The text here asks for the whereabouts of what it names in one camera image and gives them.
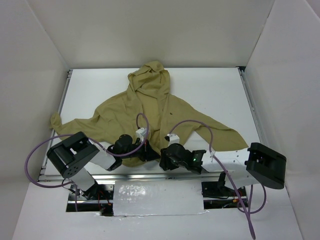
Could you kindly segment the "tan hooded zip jacket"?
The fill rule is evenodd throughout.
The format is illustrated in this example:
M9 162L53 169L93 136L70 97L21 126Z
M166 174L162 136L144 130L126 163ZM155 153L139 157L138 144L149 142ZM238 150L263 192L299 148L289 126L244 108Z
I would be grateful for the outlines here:
M248 145L234 129L197 111L183 99L171 94L169 72L159 61L144 64L128 75L127 90L101 103L89 119L76 118L52 124L57 134L83 132L98 142L113 144L121 135L134 136L137 127L149 123L148 140L159 153L168 144L165 136L173 130L185 144L193 132L211 143L215 151L235 151Z

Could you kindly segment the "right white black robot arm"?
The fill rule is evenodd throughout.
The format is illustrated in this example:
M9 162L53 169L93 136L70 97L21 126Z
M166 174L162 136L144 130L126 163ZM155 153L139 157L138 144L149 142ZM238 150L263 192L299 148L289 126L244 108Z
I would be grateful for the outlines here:
M285 187L287 158L258 142L234 151L187 150L173 143L160 150L164 171L184 168L194 174L219 173L218 192L230 195L236 188L261 184L282 190Z

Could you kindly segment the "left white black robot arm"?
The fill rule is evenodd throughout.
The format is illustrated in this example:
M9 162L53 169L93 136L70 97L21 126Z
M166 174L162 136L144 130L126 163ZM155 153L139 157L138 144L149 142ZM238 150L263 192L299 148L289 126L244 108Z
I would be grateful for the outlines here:
M46 153L48 159L64 179L71 180L81 195L88 200L98 200L103 196L103 188L85 169L89 162L111 172L123 163L123 160L137 158L142 163L154 161L160 155L152 149L144 133L138 133L136 141L130 135L123 134L107 149L90 142L83 133L78 132L56 145Z

